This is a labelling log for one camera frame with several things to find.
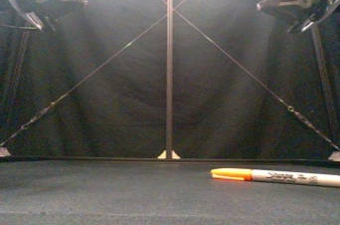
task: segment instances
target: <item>dark floor surface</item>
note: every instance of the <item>dark floor surface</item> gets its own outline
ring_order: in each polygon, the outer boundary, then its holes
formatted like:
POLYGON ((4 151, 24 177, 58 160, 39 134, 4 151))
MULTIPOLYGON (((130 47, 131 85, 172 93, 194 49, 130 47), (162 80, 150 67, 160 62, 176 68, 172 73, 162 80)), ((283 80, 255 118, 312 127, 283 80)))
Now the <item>dark floor surface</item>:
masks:
POLYGON ((243 163, 0 162, 0 224, 340 224, 340 188, 211 179, 243 163))

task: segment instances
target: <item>sharpie marker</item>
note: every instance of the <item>sharpie marker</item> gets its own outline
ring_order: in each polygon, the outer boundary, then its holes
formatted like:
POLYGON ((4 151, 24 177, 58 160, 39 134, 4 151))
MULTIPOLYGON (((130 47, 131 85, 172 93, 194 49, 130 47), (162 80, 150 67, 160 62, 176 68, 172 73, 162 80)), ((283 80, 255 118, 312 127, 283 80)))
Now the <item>sharpie marker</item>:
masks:
POLYGON ((211 171, 212 178, 238 181, 263 181, 340 187, 340 175, 287 172, 243 168, 220 168, 211 171))

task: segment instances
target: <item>vertical pole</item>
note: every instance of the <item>vertical pole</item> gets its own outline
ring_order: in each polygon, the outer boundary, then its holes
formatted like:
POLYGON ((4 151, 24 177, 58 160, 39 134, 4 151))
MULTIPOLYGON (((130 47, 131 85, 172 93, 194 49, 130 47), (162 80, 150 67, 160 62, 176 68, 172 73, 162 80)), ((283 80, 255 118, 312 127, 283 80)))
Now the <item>vertical pole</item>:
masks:
POLYGON ((319 31, 318 26, 312 26, 311 31, 312 31, 314 48, 315 48, 315 53, 316 53, 316 61, 318 61, 318 67, 319 67, 322 87, 323 87, 323 93, 324 93, 324 102, 326 102, 326 108, 327 108, 328 123, 330 123, 330 128, 331 128, 331 138, 334 140, 339 140, 338 112, 336 112, 336 108, 335 108, 332 87, 331 87, 330 76, 328 76, 328 71, 327 71, 324 48, 323 48, 320 31, 319 31))
POLYGON ((172 159, 172 0, 168 0, 168 52, 167 52, 167 159, 172 159))

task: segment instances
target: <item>pole base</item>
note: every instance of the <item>pole base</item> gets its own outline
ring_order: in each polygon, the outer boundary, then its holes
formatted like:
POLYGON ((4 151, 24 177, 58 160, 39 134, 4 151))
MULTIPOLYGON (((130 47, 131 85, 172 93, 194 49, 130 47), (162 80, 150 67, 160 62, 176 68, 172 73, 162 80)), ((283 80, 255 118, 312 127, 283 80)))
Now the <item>pole base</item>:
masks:
POLYGON ((335 151, 332 155, 328 157, 330 160, 340 161, 340 151, 335 151))
POLYGON ((0 147, 0 157, 11 156, 11 153, 7 149, 7 147, 0 147))

